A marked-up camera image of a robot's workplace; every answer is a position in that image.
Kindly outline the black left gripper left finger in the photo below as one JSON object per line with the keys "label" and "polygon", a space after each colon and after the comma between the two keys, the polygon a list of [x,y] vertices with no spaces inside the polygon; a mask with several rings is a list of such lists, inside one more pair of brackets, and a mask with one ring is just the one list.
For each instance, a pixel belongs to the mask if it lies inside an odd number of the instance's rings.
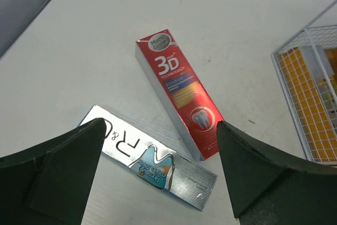
{"label": "black left gripper left finger", "polygon": [[105,121],[1,158],[1,224],[81,224],[105,140]]}

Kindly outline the silver blue toothpaste box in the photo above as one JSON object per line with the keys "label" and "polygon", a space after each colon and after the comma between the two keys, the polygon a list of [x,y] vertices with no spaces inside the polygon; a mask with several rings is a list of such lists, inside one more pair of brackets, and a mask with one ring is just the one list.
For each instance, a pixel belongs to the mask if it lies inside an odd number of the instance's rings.
{"label": "silver blue toothpaste box", "polygon": [[80,125],[95,118],[103,118],[106,124],[104,154],[157,189],[200,211],[204,209],[217,181],[216,174],[98,105],[91,107]]}

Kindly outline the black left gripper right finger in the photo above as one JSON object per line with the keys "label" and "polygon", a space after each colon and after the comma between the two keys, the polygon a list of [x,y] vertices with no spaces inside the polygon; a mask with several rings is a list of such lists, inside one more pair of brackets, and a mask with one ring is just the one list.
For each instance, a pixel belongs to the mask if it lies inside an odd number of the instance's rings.
{"label": "black left gripper right finger", "polygon": [[224,121],[216,135],[240,224],[336,224],[336,168],[293,156]]}

